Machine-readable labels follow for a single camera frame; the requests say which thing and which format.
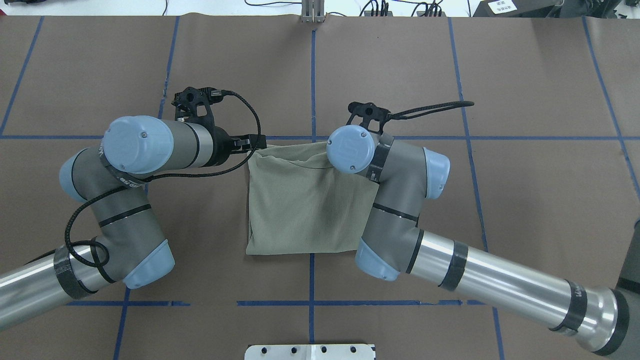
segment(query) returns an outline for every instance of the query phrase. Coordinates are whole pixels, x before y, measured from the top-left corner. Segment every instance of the folded cloth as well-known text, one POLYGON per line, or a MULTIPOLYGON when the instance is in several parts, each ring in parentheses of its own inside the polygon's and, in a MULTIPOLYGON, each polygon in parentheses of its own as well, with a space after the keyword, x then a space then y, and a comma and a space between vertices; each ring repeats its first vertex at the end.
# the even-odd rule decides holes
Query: folded cloth
POLYGON ((248 255, 358 248, 378 185, 336 170, 326 142, 258 150, 249 174, 248 255))

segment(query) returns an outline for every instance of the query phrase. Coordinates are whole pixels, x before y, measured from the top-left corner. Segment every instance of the sticker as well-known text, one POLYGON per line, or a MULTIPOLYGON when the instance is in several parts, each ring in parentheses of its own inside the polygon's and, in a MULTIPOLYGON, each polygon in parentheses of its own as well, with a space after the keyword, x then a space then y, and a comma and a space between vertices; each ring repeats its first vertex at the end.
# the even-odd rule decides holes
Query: sticker
POLYGON ((513 4, 511 0, 498 0, 492 3, 488 3, 488 5, 491 8, 491 11, 493 11, 493 13, 495 14, 508 13, 518 10, 518 8, 513 4))

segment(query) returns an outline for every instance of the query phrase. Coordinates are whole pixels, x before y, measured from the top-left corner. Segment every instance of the light blue cap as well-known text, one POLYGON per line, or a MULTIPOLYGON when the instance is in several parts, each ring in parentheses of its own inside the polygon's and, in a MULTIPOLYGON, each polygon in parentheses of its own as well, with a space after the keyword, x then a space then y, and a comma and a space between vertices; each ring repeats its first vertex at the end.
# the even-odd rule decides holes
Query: light blue cap
POLYGON ((169 274, 174 265, 175 260, 173 260, 173 254, 169 249, 169 241, 165 240, 141 261, 122 282, 129 289, 137 289, 169 274))
POLYGON ((78 193, 76 187, 74 186, 74 163, 76 162, 76 158, 80 155, 81 152, 85 151, 87 148, 82 149, 77 152, 77 154, 73 155, 69 160, 65 161, 60 168, 60 172, 58 172, 58 179, 60 180, 60 186, 62 186, 62 190, 67 193, 67 195, 71 196, 71 199, 74 199, 79 202, 85 202, 86 199, 78 193))
POLYGON ((394 281, 400 274, 398 270, 391 267, 371 250, 362 238, 360 238, 358 251, 356 251, 356 265, 365 273, 386 281, 394 281))
POLYGON ((340 172, 355 174, 366 169, 376 143, 371 134, 362 126, 346 125, 337 128, 326 145, 326 155, 331 164, 340 172))
POLYGON ((451 162, 449 158, 443 154, 424 149, 424 158, 427 163, 427 199, 439 198, 442 190, 444 190, 447 179, 449 178, 449 169, 451 162))
POLYGON ((161 168, 173 152, 169 127, 151 116, 125 116, 114 120, 102 140, 104 155, 113 167, 132 174, 161 168))

